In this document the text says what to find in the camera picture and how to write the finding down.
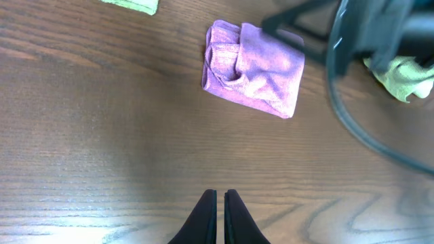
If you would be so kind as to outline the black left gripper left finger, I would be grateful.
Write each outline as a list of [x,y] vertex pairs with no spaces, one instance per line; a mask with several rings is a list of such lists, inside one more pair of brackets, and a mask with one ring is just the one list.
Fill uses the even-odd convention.
[[216,191],[207,189],[168,244],[215,244],[217,230]]

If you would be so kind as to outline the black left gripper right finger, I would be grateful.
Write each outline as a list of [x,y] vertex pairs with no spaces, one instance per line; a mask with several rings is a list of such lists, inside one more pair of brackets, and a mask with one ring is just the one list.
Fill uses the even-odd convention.
[[270,244],[235,189],[224,194],[224,243]]

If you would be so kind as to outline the purple microfiber cloth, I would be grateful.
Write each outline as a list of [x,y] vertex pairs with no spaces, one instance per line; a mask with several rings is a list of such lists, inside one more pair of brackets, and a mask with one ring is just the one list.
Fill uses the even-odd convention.
[[289,119],[304,54],[250,23],[217,20],[206,33],[202,88],[220,98]]

